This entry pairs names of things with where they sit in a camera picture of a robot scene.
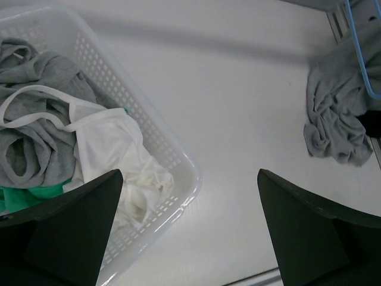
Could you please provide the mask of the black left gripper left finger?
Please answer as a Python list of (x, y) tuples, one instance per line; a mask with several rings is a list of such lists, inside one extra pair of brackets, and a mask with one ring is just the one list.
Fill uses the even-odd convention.
[(123, 177), (108, 173), (1, 216), (1, 285), (95, 285)]

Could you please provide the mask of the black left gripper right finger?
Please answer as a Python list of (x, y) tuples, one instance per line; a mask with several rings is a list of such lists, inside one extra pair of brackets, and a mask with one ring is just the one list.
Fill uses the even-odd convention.
[(380, 285), (380, 217), (269, 170), (257, 184), (284, 285)]

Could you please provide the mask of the green tank top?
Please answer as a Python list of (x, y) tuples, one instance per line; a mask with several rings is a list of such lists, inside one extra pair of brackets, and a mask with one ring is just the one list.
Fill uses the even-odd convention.
[(62, 168), (69, 172), (67, 176), (54, 179), (47, 186), (41, 183), (23, 189), (1, 186), (1, 210), (9, 212), (26, 209), (74, 190), (110, 170), (125, 168), (127, 147), (123, 140), (128, 137), (128, 128), (136, 125), (124, 108), (73, 107), (65, 117), (42, 111), (25, 115), (17, 112), (12, 116), (3, 108), (1, 119), (1, 126), (8, 129), (46, 123), (54, 131), (76, 134), (75, 147), (63, 153), (76, 163), (74, 167)]

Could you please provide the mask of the white tank top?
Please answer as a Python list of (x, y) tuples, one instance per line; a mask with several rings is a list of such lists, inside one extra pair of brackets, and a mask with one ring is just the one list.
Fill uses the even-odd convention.
[(48, 112), (38, 112), (9, 122), (2, 121), (1, 126), (15, 129), (45, 119), (58, 130), (74, 132), (76, 165), (74, 175), (63, 185), (63, 191), (72, 191), (110, 170), (118, 169), (123, 176), (123, 185), (113, 227), (143, 227), (156, 206), (171, 194), (174, 179), (143, 146), (142, 132), (136, 121), (123, 108), (107, 109), (42, 85), (23, 87), (10, 95), (1, 105), (1, 115), (5, 114), (16, 96), (30, 91), (66, 102), (69, 105), (69, 124)]

